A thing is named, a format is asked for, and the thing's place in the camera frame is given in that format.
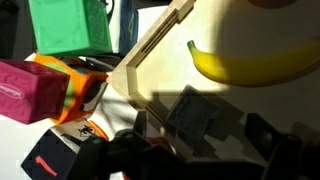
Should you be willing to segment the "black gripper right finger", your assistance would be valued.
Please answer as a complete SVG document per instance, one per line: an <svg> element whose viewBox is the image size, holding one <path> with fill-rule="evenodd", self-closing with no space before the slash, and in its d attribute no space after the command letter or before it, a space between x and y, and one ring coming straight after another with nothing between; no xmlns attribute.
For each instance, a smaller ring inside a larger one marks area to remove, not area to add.
<svg viewBox="0 0 320 180"><path fill-rule="evenodd" d="M244 134L268 162L262 180L320 180L320 147L281 133L257 113L249 113Z"/></svg>

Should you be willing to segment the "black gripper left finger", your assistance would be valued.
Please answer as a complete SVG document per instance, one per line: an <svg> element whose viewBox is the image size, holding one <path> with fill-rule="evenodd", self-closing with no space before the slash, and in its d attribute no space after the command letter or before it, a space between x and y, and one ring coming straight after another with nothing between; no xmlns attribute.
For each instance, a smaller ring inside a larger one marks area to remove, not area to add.
<svg viewBox="0 0 320 180"><path fill-rule="evenodd" d="M109 180L117 172L129 180L157 180L156 168L144 154L150 148L146 138L133 130L118 131L111 141L90 137L73 161L71 180Z"/></svg>

